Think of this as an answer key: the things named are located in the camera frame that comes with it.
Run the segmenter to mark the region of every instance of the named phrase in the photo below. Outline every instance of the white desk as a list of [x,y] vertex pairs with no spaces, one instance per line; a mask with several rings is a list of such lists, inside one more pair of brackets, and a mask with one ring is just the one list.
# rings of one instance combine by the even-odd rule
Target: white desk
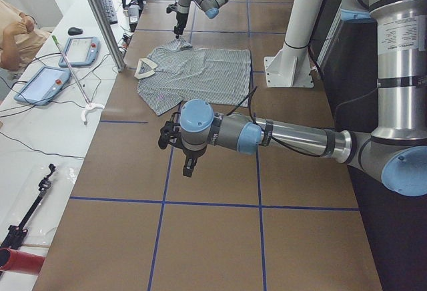
[[[116,9],[119,10],[117,12],[119,23],[111,25],[111,28],[116,41],[119,41],[125,30],[129,29],[129,25],[119,3],[117,0],[113,1]],[[91,67],[75,70],[77,76],[82,78],[99,65],[109,52],[87,0],[76,0],[59,22],[53,35],[56,35],[60,44],[65,45],[69,37],[67,30],[72,26],[83,29],[83,35],[79,36],[97,36],[101,45],[97,60]],[[53,40],[49,39],[37,56],[40,57],[57,52],[58,49]],[[57,66],[59,58],[59,56],[47,57],[42,61],[46,65]],[[32,63],[25,70],[20,80],[28,81],[42,65],[39,61]],[[89,98],[92,98],[95,88],[101,82],[93,97],[93,102],[105,104],[117,74],[111,56],[107,56],[104,59],[95,73],[100,80],[93,74],[89,74],[82,81],[82,84],[86,94]],[[54,101],[74,101],[84,106],[85,100],[78,87],[74,84],[73,79],[71,79],[70,84],[73,85],[64,89]],[[22,87],[23,84],[17,84],[14,90],[19,91]],[[30,107],[4,111],[24,105],[24,103],[16,102],[13,99],[14,95],[15,92],[11,91],[0,105],[0,121],[4,123],[0,129],[1,132],[19,139],[34,149],[47,153],[85,157],[99,123],[100,109],[88,113],[87,125],[84,125],[81,120],[82,108],[74,103],[49,103],[46,106],[37,106],[14,116],[3,117]],[[50,163],[55,164],[57,167],[57,171],[51,177],[53,185],[42,201],[42,205],[36,210],[34,217],[29,220],[27,224],[29,235],[24,241],[25,244],[38,244],[42,245],[42,247],[22,247],[20,249],[43,256],[47,253],[50,241],[55,233],[55,227],[59,223],[83,159],[47,156],[33,152],[22,144],[0,135],[2,179],[0,183],[0,240],[3,240],[6,236],[9,224],[17,225],[22,220],[22,217],[38,194],[38,183],[43,176],[49,173],[47,166]],[[36,276],[5,272],[0,279],[0,291],[31,290],[36,279]]]

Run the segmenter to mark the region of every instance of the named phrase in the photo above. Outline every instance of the person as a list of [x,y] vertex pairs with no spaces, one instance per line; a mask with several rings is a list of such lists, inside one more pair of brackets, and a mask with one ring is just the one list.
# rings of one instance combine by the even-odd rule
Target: person
[[36,29],[35,20],[0,0],[0,67],[17,71],[25,67],[49,37],[49,33]]

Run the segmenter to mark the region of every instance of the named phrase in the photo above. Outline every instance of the red cylinder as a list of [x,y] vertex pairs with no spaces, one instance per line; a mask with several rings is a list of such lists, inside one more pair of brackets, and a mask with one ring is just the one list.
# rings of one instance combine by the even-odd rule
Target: red cylinder
[[43,256],[9,248],[0,249],[0,271],[38,275],[44,261]]

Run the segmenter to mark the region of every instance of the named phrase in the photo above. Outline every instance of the person's arm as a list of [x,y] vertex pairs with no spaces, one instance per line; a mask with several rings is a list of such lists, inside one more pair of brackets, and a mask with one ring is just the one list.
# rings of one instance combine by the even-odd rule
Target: person's arm
[[27,32],[30,33],[34,31],[34,26],[35,26],[34,17],[27,15],[24,12],[20,12],[19,16],[22,18],[22,21],[24,22],[25,27],[27,28]]
[[15,42],[15,36],[24,34],[27,28],[24,22],[14,22],[6,26],[3,30],[3,51],[0,56],[0,67],[9,71],[17,71],[19,69],[18,47]]

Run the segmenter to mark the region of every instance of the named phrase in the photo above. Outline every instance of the brown cardboard table surface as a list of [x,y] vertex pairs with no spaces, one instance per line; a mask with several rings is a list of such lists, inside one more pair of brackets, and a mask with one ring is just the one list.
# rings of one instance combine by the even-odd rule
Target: brown cardboard table surface
[[[174,38],[172,1],[143,10],[34,291],[381,290],[344,165],[273,147],[254,156],[209,147],[185,178],[184,154],[157,147],[173,110],[157,117],[133,74]],[[264,56],[282,48],[292,1],[232,0],[214,20],[192,5],[183,37],[251,50],[257,116],[331,127],[321,81],[266,87]]]

